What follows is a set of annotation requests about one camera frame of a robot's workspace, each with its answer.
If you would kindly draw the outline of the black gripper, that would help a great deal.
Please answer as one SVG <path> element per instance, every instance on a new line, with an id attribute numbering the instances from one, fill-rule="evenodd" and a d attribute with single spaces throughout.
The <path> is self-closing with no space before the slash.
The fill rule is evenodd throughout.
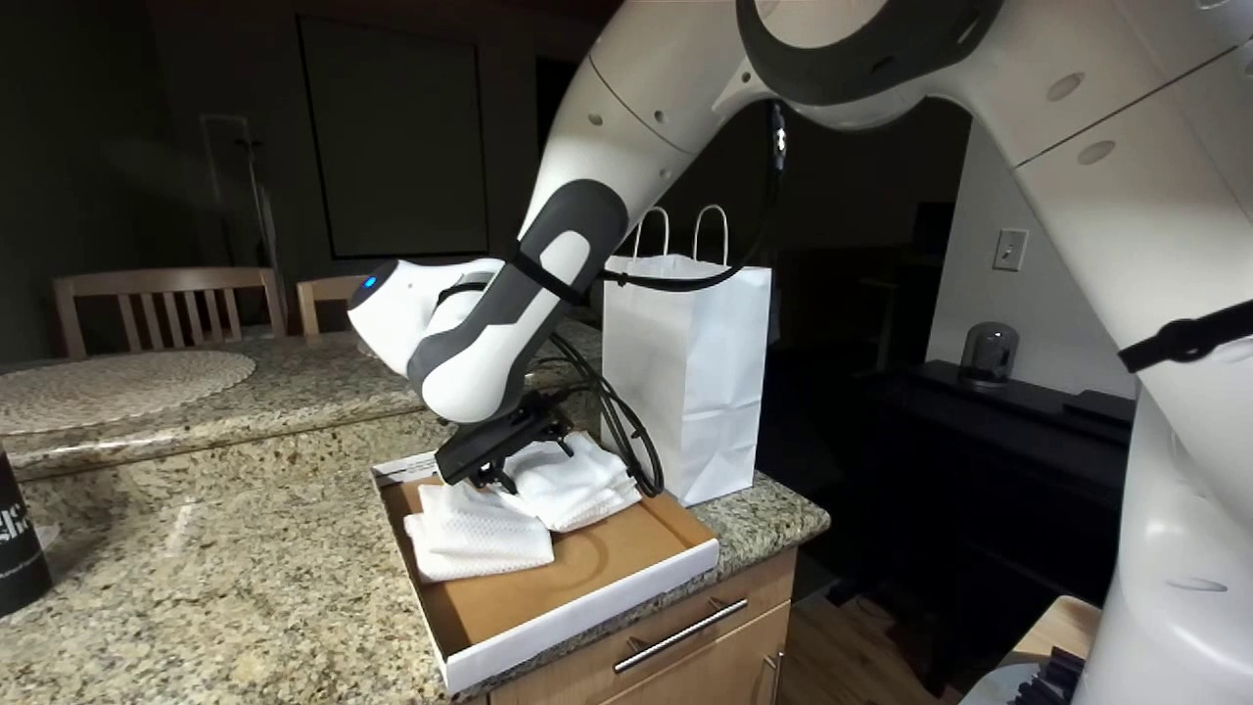
<path id="1" fill-rule="evenodd" d="M 523 396 L 500 420 L 459 427 L 437 452 L 434 467 L 446 482 L 500 482 L 513 484 L 506 461 L 535 437 L 558 437 L 564 416 L 555 396 Z"/>

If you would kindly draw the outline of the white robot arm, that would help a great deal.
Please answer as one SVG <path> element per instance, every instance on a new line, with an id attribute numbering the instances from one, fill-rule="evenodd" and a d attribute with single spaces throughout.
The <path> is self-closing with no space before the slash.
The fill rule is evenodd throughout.
<path id="1" fill-rule="evenodd" d="M 740 111 L 994 140 L 1134 379 L 1115 568 L 1073 705 L 1253 705 L 1253 0 L 619 0 L 506 253 L 386 261 L 351 333 L 495 423 L 638 218 Z"/>

